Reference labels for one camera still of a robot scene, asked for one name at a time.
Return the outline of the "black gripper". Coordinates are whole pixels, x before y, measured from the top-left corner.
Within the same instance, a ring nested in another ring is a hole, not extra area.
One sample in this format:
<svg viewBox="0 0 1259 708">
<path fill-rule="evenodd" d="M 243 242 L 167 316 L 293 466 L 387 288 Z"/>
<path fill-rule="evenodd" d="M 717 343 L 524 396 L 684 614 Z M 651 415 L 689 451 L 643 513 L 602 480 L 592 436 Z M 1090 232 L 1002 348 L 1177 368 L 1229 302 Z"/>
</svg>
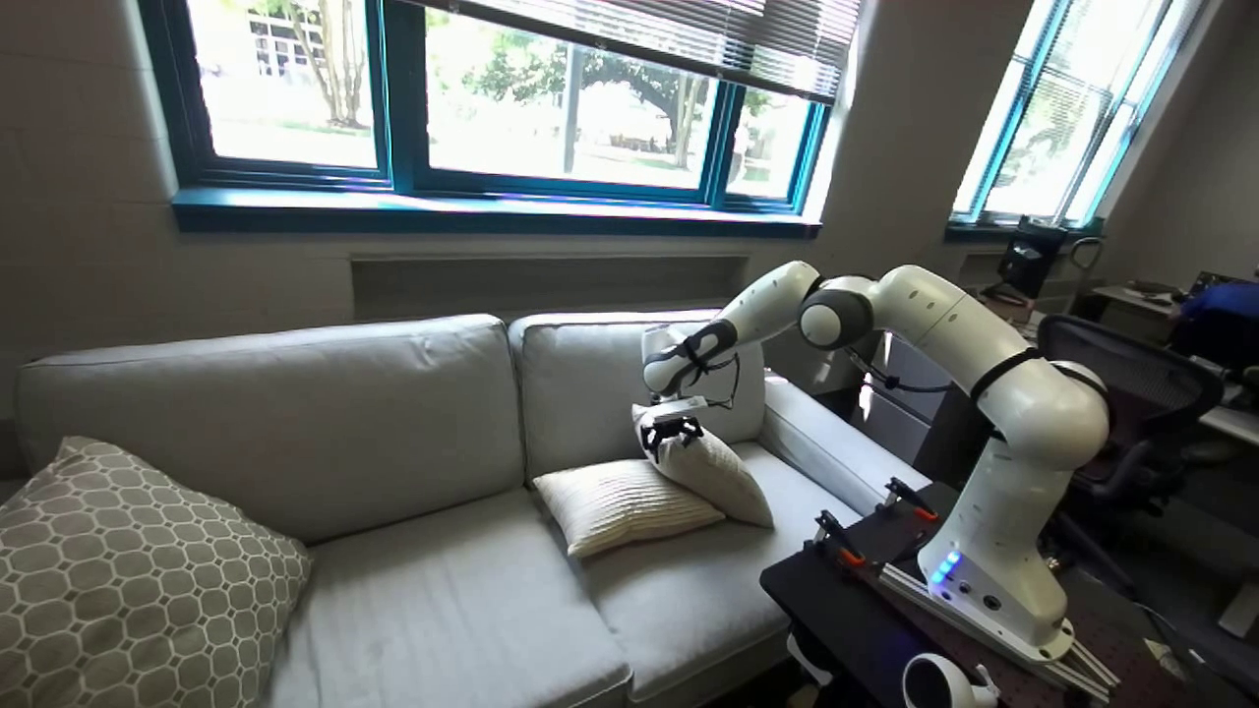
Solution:
<svg viewBox="0 0 1259 708">
<path fill-rule="evenodd" d="M 705 427 L 689 415 L 647 415 L 643 416 L 643 444 L 647 444 L 647 458 L 662 458 L 662 444 L 665 441 L 681 441 L 681 448 L 697 448 L 705 444 Z"/>
</svg>

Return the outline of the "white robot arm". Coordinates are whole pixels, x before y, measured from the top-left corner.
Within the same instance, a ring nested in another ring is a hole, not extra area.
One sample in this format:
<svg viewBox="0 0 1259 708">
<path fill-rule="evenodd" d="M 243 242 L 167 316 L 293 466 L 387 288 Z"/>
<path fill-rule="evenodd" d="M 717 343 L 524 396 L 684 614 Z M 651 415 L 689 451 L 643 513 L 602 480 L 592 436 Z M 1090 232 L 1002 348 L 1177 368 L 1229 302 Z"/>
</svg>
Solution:
<svg viewBox="0 0 1259 708">
<path fill-rule="evenodd" d="M 676 396 L 724 354 L 794 327 L 815 349 L 841 349 L 873 331 L 909 343 L 949 395 L 964 396 L 962 493 L 949 521 L 915 556 L 917 592 L 982 638 L 1058 659 L 1069 602 L 1041 539 L 1073 474 L 1110 441 L 1101 383 L 1064 369 L 1018 327 L 953 281 L 900 265 L 877 281 L 822 274 L 787 260 L 673 348 L 647 354 L 647 383 Z"/>
</svg>

